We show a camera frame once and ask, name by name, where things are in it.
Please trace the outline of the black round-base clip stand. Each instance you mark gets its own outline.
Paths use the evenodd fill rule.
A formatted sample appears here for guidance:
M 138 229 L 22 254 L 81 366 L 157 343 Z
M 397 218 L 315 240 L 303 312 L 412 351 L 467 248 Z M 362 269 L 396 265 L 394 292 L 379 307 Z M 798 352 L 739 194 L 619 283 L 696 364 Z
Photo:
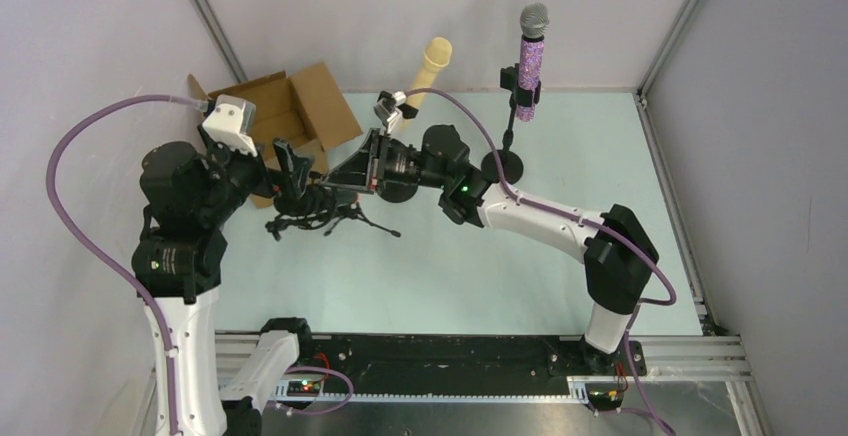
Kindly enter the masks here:
M 541 83 L 537 82 L 533 90 L 523 89 L 519 85 L 519 64 L 505 67 L 500 72 L 500 87 L 510 92 L 510 115 L 507 127 L 503 133 L 499 149 L 486 154 L 481 161 L 481 170 L 490 180 L 499 178 L 496 163 L 500 162 L 508 183 L 518 182 L 524 174 L 524 164 L 518 154 L 512 150 L 514 142 L 514 126 L 519 114 L 535 115 L 535 106 L 539 102 Z

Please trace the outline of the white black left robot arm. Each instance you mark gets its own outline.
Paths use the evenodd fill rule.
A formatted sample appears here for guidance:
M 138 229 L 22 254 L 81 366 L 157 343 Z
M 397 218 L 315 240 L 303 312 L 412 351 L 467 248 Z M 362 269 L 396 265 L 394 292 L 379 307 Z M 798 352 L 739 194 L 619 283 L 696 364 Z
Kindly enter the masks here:
M 285 371 L 311 344 L 303 318 L 269 320 L 256 349 L 225 388 L 218 386 L 215 313 L 224 223 L 253 193 L 271 196 L 261 156 L 209 141 L 204 153 L 166 143 L 142 161 L 147 199 L 132 256 L 158 351 L 159 435 L 258 435 L 262 412 Z

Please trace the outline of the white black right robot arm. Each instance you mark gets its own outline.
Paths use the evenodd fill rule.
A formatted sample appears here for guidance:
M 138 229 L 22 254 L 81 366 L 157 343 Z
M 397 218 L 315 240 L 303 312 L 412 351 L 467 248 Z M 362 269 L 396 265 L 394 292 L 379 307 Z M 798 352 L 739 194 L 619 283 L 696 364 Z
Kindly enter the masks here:
M 579 341 L 587 365 L 616 364 L 628 325 L 658 262 L 632 210 L 588 211 L 529 196 L 474 166 L 452 125 L 428 128 L 420 146 L 371 130 L 360 148 L 322 177 L 323 185 L 389 202 L 405 202 L 421 187 L 441 192 L 439 206 L 458 225 L 504 230 L 555 248 L 582 263 L 593 307 Z

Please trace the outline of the brown cardboard box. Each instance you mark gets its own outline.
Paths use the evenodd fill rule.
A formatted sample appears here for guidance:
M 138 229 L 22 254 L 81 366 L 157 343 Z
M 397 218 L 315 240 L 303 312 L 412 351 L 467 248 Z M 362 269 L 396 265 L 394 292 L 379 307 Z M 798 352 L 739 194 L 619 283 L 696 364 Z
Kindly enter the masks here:
M 215 100 L 228 95 L 255 104 L 250 136 L 263 146 L 262 157 L 270 169 L 280 168 L 272 145 L 275 139 L 287 142 L 299 156 L 312 156 L 312 170 L 325 173 L 329 170 L 327 152 L 363 134 L 323 62 L 291 75 L 281 71 L 212 91 L 204 90 L 192 74 L 187 76 L 187 82 L 196 98 Z

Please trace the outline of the black tripod shock mount stand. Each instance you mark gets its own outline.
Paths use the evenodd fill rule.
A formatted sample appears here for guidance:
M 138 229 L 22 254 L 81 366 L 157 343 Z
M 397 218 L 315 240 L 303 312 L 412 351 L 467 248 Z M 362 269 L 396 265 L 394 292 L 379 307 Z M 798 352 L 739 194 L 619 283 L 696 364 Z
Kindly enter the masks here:
M 359 221 L 393 237 L 401 237 L 399 231 L 371 221 L 363 212 L 359 194 L 353 191 L 308 185 L 301 199 L 274 200 L 273 206 L 277 215 L 265 224 L 265 229 L 276 241 L 280 241 L 281 234 L 290 228 L 321 230 L 324 236 L 330 236 L 344 220 Z

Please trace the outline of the purple glitter microphone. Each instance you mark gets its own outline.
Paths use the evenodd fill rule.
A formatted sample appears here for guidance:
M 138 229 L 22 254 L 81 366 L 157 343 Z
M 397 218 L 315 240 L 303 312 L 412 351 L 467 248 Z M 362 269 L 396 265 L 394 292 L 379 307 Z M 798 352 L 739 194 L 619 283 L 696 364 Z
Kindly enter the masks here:
M 516 117 L 522 122 L 531 121 L 535 115 L 545 49 L 544 37 L 548 24 L 548 8 L 543 3 L 532 3 L 522 9 L 519 18 L 522 35 L 518 62 L 518 89 L 515 93 Z

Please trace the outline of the beige microphone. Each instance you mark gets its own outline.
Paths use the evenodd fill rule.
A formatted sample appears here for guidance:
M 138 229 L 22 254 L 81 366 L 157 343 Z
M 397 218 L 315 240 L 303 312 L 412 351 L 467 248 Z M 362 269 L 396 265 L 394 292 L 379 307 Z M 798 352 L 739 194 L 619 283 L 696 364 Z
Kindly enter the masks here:
M 452 43 L 444 37 L 433 38 L 425 47 L 419 70 L 406 92 L 406 103 L 412 108 L 419 110 L 425 99 L 425 94 L 411 95 L 410 91 L 433 86 L 439 74 L 449 66 L 452 58 Z

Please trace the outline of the black round-base clamp stand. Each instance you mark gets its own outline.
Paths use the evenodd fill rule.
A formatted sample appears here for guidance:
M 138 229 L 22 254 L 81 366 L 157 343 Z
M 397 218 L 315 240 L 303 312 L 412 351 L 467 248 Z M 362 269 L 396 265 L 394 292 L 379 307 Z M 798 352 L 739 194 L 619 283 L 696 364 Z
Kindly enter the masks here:
M 378 194 L 384 201 L 390 203 L 408 201 L 417 192 L 417 186 L 415 184 L 402 181 L 400 178 L 400 174 L 407 169 L 408 164 L 411 162 L 414 150 L 404 146 L 402 142 L 396 139 L 396 136 L 406 122 L 416 118 L 419 110 L 412 108 L 407 103 L 402 105 L 401 109 L 404 113 L 404 119 L 394 132 L 387 135 L 383 129 L 383 136 L 388 146 L 384 150 L 384 154 L 386 155 L 385 171 Z

